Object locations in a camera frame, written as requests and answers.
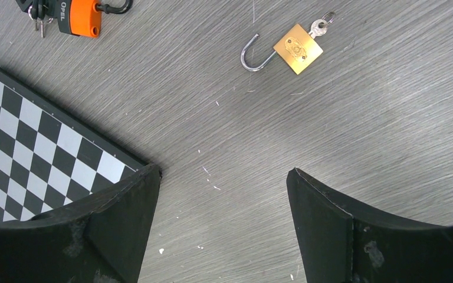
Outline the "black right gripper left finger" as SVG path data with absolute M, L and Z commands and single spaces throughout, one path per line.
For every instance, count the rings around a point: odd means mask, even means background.
M 0 282 L 137 282 L 159 196 L 149 164 L 27 221 L 0 223 Z

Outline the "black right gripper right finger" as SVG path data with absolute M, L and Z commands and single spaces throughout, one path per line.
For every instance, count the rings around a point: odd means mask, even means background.
M 298 168 L 287 193 L 308 282 L 453 282 L 453 226 L 374 208 Z

